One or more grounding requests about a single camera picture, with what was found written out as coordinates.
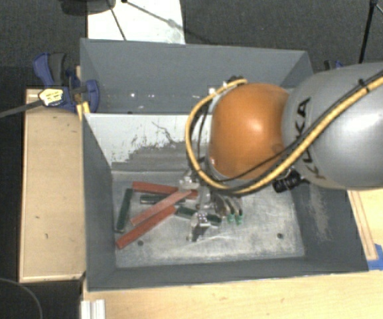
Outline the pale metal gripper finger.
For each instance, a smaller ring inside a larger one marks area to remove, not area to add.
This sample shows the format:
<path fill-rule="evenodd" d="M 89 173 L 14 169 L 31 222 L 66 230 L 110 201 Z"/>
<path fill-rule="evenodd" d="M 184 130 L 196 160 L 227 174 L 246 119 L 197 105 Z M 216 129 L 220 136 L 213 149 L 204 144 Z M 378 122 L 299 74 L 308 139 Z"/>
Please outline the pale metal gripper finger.
<path fill-rule="evenodd" d="M 208 213 L 196 212 L 190 220 L 190 230 L 187 235 L 187 241 L 197 242 L 201 239 L 208 228 L 211 227 L 208 220 Z"/>
<path fill-rule="evenodd" d="M 182 176 L 179 180 L 178 186 L 181 191 L 197 190 L 198 181 L 194 180 L 191 176 Z"/>

